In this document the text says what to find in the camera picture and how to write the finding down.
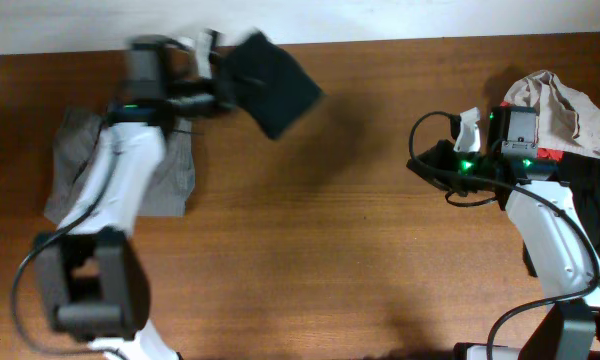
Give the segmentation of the dark green t-shirt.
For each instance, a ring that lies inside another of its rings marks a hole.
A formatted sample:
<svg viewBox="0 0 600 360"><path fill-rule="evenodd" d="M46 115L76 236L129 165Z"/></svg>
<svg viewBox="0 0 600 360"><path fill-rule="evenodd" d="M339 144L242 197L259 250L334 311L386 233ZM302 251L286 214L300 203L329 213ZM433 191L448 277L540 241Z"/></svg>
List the dark green t-shirt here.
<svg viewBox="0 0 600 360"><path fill-rule="evenodd" d="M229 82L230 99L271 140L279 139L324 95L299 62L261 32L226 55L221 74Z"/></svg>

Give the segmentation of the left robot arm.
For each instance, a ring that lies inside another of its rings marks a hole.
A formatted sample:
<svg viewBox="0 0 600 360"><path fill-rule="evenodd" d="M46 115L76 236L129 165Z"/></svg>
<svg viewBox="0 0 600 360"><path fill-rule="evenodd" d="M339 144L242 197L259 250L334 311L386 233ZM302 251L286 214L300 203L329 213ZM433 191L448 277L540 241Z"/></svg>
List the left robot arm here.
<svg viewBox="0 0 600 360"><path fill-rule="evenodd" d="M151 293L131 245L150 180L175 120L212 117L237 105L228 80L177 81L156 95L133 93L105 116L95 162L76 203L23 260L32 264L50 329L80 343L58 355L178 359L150 319Z"/></svg>

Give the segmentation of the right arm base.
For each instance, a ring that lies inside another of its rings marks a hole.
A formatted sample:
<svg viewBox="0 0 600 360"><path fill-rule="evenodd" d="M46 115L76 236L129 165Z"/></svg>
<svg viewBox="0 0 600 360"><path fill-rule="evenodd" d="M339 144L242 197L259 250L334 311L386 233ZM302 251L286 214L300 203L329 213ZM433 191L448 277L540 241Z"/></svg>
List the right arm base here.
<svg viewBox="0 0 600 360"><path fill-rule="evenodd" d="M517 360L520 348L494 346L492 349L493 360ZM454 360L487 360L485 344L457 343L453 348Z"/></svg>

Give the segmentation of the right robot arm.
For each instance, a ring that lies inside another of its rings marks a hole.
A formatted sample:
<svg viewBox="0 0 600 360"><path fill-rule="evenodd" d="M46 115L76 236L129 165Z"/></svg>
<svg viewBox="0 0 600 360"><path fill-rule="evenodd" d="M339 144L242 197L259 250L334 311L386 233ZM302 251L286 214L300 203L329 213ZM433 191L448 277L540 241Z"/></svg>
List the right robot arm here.
<svg viewBox="0 0 600 360"><path fill-rule="evenodd" d="M521 234L525 264L544 296L499 317L485 343L458 343L456 359L600 359L600 257L576 211L558 164L538 155L538 113L532 107L498 106L481 136L473 108L448 114L451 137L407 166L447 197L487 191ZM498 330L512 317L548 312L520 348L498 346Z"/></svg>

